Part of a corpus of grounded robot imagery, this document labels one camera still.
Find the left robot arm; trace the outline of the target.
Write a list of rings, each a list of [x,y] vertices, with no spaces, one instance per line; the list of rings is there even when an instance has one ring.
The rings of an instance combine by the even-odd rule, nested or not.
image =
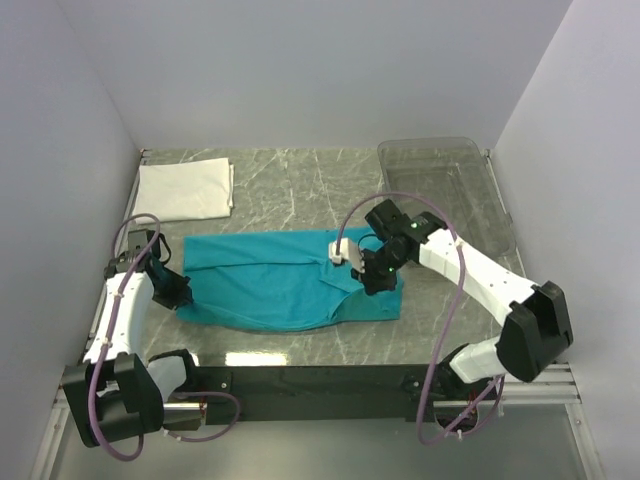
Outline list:
[[[142,324],[154,296],[150,276],[116,273],[106,279],[106,299],[93,343],[80,364],[65,368],[62,388],[83,444],[100,445],[89,404],[109,443],[153,433],[165,420],[164,403],[193,399],[200,378],[186,350],[141,359]]]

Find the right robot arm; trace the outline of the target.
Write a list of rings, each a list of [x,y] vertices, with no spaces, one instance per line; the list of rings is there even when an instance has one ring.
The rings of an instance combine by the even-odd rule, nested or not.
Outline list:
[[[350,239],[330,247],[335,265],[351,265],[368,295],[392,291],[397,273],[413,262],[462,289],[497,322],[498,336],[465,344],[435,368],[437,388],[460,399],[474,384],[509,374],[530,383],[574,341],[566,297],[555,283],[537,284],[490,259],[430,212],[409,217],[387,199],[365,217],[381,245],[361,248]]]

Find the teal t shirt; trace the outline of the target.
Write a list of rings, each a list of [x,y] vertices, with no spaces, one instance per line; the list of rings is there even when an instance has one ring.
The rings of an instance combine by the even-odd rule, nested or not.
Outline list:
[[[343,322],[397,320],[403,288],[369,296],[328,246],[338,230],[189,236],[183,272],[193,302],[178,319],[269,333],[301,332]]]

